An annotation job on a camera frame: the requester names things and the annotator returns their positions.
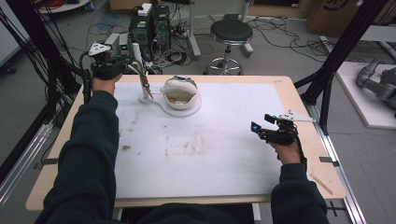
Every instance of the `cardboard box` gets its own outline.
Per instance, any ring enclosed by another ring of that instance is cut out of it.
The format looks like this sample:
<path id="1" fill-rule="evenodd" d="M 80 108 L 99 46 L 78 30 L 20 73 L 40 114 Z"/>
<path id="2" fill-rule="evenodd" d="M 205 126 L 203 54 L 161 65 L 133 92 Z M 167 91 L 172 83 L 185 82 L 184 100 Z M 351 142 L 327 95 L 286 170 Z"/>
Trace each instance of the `cardboard box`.
<path id="1" fill-rule="evenodd" d="M 150 0 L 109 0 L 111 9 L 134 9 L 141 7 L 143 3 L 151 3 Z"/>
<path id="2" fill-rule="evenodd" d="M 309 33 L 340 37 L 359 7 L 355 0 L 314 0 L 306 27 Z"/>
<path id="3" fill-rule="evenodd" d="M 300 0 L 297 7 L 256 5 L 252 1 L 248 9 L 248 15 L 302 19 L 306 18 L 311 7 L 312 0 Z"/>

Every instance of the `caster wheel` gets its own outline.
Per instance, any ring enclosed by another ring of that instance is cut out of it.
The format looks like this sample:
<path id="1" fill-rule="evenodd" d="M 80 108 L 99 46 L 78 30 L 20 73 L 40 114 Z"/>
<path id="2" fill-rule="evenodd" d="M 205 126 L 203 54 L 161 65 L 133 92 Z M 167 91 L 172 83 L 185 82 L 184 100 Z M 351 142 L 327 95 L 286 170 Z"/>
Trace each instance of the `caster wheel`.
<path id="1" fill-rule="evenodd" d="M 7 72 L 10 74 L 15 74 L 17 72 L 17 69 L 14 67 L 11 67 L 11 64 L 9 64 L 9 63 L 6 64 L 6 69 L 7 69 Z"/>

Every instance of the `round stool base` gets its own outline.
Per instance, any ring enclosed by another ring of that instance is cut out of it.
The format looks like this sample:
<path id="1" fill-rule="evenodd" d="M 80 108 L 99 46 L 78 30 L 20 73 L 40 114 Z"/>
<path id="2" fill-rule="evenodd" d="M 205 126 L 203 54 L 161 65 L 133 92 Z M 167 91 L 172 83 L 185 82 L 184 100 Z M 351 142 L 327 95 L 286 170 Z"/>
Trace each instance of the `round stool base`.
<path id="1" fill-rule="evenodd" d="M 227 62 L 224 58 L 217 58 L 207 66 L 204 74 L 218 76 L 242 76 L 244 75 L 244 69 L 242 68 L 242 65 L 234 59 L 229 59 Z"/>

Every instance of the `black stool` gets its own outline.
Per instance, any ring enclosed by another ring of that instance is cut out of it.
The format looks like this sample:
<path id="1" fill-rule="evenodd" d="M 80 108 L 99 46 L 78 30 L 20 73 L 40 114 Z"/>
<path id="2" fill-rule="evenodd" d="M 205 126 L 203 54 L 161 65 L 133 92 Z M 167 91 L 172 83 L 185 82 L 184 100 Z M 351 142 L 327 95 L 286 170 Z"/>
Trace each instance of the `black stool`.
<path id="1" fill-rule="evenodd" d="M 204 71 L 205 75 L 244 75 L 244 70 L 234 59 L 230 58 L 231 45 L 242 46 L 253 37 L 253 30 L 240 20 L 216 21 L 210 27 L 210 35 L 222 44 L 227 45 L 224 58 L 213 60 Z"/>

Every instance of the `wrist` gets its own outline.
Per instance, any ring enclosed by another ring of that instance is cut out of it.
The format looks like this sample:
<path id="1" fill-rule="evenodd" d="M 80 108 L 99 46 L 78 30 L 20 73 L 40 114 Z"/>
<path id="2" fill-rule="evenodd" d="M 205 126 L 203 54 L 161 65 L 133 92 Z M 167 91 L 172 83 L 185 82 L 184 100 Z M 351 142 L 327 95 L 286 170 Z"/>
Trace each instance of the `wrist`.
<path id="1" fill-rule="evenodd" d="M 282 164 L 301 163 L 300 154 L 297 151 L 288 151 L 279 153 Z"/>

